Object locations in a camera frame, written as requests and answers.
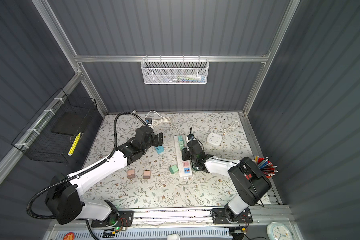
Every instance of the orange sticker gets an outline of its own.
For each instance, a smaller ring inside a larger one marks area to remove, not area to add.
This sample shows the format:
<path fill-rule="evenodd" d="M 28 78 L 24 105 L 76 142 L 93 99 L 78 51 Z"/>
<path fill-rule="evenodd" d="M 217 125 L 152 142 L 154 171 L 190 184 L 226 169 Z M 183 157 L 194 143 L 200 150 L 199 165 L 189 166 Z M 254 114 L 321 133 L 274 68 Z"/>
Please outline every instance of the orange sticker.
<path fill-rule="evenodd" d="M 74 239 L 75 239 L 75 234 L 73 232 L 67 233 L 63 238 L 63 240 L 74 240 Z"/>

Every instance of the black mounting plate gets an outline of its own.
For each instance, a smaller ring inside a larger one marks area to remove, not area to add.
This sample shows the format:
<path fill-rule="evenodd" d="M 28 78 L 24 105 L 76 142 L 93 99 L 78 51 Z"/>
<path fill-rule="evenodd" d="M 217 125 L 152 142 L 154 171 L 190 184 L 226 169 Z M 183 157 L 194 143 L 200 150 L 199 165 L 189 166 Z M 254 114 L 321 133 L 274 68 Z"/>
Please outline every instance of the black mounting plate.
<path fill-rule="evenodd" d="M 225 216 L 224 208 L 216 208 L 216 209 L 211 209 L 211 210 L 217 213 L 217 216 L 212 218 L 213 219 L 213 224 L 228 224 L 228 223 L 231 223 L 231 222 L 228 221 L 228 219 L 226 217 L 223 217 L 223 216 Z M 235 223 L 239 223 L 239 224 L 242 224 L 242 225 L 245 225 L 246 223 L 253 223 L 252 214 L 251 214 L 251 211 L 250 211 L 249 207 L 244 209 L 244 211 L 242 211 L 240 215 L 241 216 L 239 217 L 239 221 L 235 222 Z"/>
<path fill-rule="evenodd" d="M 123 227 L 132 226 L 133 211 L 119 211 L 119 214 L 120 217 L 125 218 L 127 220 L 127 224 L 125 224 L 125 220 L 123 219 Z M 91 223 L 91 227 L 107 227 L 107 226 L 105 221 L 93 220 Z M 121 221 L 118 221 L 114 227 L 121 227 Z"/>

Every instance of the corrugated wall panel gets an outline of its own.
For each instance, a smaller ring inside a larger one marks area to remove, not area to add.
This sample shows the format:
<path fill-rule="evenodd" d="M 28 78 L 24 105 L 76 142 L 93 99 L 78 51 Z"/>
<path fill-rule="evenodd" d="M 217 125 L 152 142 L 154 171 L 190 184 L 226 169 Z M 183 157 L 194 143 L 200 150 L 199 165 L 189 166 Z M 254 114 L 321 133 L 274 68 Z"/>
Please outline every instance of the corrugated wall panel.
<path fill-rule="evenodd" d="M 210 63 L 207 84 L 144 84 L 139 63 L 85 63 L 109 112 L 242 110 L 261 63 Z"/>
<path fill-rule="evenodd" d="M 261 55 L 288 0 L 49 4 L 79 55 Z"/>
<path fill-rule="evenodd" d="M 27 122 L 40 114 L 43 104 L 73 75 L 33 3 L 0 1 L 0 161 Z M 81 84 L 72 94 L 88 97 Z M 0 185 L 0 239 L 43 237 L 49 221 L 29 217 L 26 204 L 56 173 L 81 169 L 101 121 L 97 113 L 69 164 L 37 162 L 27 157 L 19 160 Z M 36 201 L 34 210 L 50 215 L 43 197 Z"/>
<path fill-rule="evenodd" d="M 77 85 L 72 95 L 88 97 L 82 84 Z M 48 220 L 31 218 L 25 211 L 29 199 L 38 191 L 48 186 L 52 177 L 58 173 L 65 175 L 80 170 L 91 149 L 102 117 L 96 112 L 92 122 L 80 139 L 68 164 L 55 162 L 39 162 L 23 156 L 15 168 L 0 185 L 0 239 L 41 239 L 49 226 Z M 44 204 L 45 195 L 37 199 L 33 211 L 50 215 Z"/>
<path fill-rule="evenodd" d="M 73 74 L 32 2 L 0 1 L 0 160 Z"/>
<path fill-rule="evenodd" d="M 306 239 L 360 238 L 360 0 L 302 1 L 269 73 L 249 118 L 283 202 Z"/>

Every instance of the white mesh basket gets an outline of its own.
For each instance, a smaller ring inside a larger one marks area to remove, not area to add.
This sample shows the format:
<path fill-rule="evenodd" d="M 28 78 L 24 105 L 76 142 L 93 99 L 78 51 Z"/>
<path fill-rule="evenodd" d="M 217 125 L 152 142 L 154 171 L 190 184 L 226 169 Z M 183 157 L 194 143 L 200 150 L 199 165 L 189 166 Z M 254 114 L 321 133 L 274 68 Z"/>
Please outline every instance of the white mesh basket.
<path fill-rule="evenodd" d="M 145 84 L 206 84 L 209 62 L 141 61 Z"/>

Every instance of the power strip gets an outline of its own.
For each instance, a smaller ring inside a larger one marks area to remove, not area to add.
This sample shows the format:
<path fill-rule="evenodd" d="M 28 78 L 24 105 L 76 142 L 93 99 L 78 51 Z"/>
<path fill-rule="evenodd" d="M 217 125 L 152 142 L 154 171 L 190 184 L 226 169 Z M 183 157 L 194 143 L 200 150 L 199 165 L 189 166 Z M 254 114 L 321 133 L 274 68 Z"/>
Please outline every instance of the power strip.
<path fill-rule="evenodd" d="M 223 140 L 223 137 L 214 132 L 211 132 L 210 134 L 208 134 L 208 137 L 206 137 L 206 143 L 208 143 L 214 147 L 219 147 L 222 140 Z"/>
<path fill-rule="evenodd" d="M 184 135 L 176 135 L 173 137 L 175 142 L 175 150 L 176 150 L 176 157 L 177 157 L 177 167 L 179 169 L 179 176 L 183 177 L 184 179 L 189 179 L 192 176 L 192 166 L 191 161 L 183 161 L 182 152 L 180 149 L 180 142 L 183 141 L 184 143 Z"/>

